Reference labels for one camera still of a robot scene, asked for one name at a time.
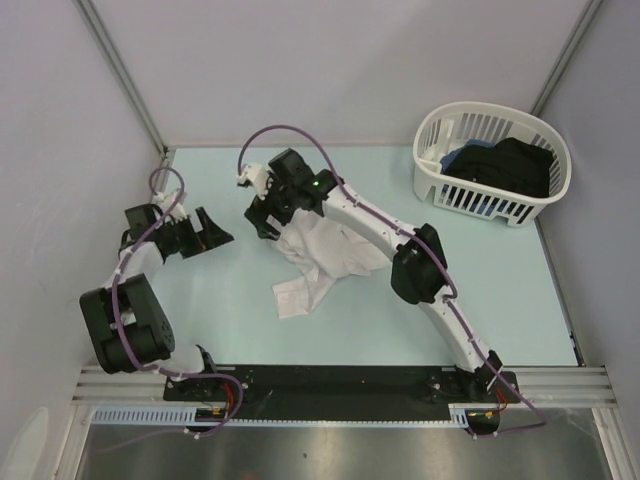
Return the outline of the white long sleeve shirt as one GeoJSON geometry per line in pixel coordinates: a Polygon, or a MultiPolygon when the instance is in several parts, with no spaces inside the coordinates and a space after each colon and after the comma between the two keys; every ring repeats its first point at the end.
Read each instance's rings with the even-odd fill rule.
{"type": "Polygon", "coordinates": [[[390,265],[371,242],[314,212],[298,210],[270,246],[295,265],[300,276],[272,286],[281,319],[312,313],[337,280],[369,276],[390,265]]]}

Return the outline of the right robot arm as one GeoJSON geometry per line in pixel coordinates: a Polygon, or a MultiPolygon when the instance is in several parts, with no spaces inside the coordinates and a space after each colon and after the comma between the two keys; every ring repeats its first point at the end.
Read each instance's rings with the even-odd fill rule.
{"type": "Polygon", "coordinates": [[[391,261],[395,294],[420,308],[449,347],[462,375],[463,393],[473,401],[484,401],[496,391],[503,364],[457,308],[458,291],[435,228],[429,224],[417,228],[388,217],[353,192],[332,165],[314,172],[293,149],[281,152],[267,166],[240,165],[237,184],[256,192],[245,217],[263,239],[280,236],[270,219],[286,225],[295,213],[307,211],[370,242],[391,261]]]}

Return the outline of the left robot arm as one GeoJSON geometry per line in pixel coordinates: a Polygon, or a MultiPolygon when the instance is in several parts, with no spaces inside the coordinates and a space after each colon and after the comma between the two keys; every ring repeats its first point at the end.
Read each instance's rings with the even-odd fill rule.
{"type": "Polygon", "coordinates": [[[132,374],[177,357],[170,321],[152,289],[152,279],[168,257],[184,259],[234,240],[206,210],[191,216],[147,203],[125,211],[128,228],[120,239],[118,264],[106,282],[80,296],[79,305],[101,369],[132,374]]]}

